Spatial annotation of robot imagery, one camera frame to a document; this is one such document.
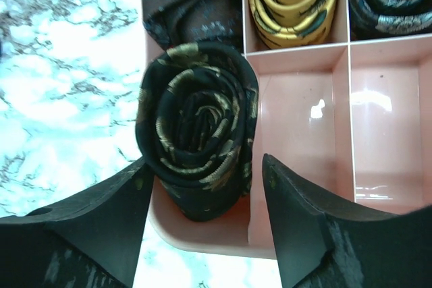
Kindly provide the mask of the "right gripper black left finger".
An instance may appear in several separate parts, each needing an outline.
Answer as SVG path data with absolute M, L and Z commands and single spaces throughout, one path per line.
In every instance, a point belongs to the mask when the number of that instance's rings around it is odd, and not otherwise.
M 131 287 L 153 177 L 140 158 L 68 198 L 1 218 L 1 286 Z

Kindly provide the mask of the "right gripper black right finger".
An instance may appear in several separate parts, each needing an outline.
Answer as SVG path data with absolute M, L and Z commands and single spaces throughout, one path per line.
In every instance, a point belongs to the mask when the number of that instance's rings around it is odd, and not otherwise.
M 262 163 L 284 287 L 430 287 L 431 207 L 396 215 L 351 202 L 274 156 Z

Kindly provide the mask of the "black gold floral tie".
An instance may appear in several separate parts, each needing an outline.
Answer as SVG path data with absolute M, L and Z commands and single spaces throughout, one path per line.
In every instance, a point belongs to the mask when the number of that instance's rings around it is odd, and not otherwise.
M 185 43 L 149 63 L 136 141 L 186 218 L 216 219 L 249 193 L 258 107 L 257 77 L 231 46 Z

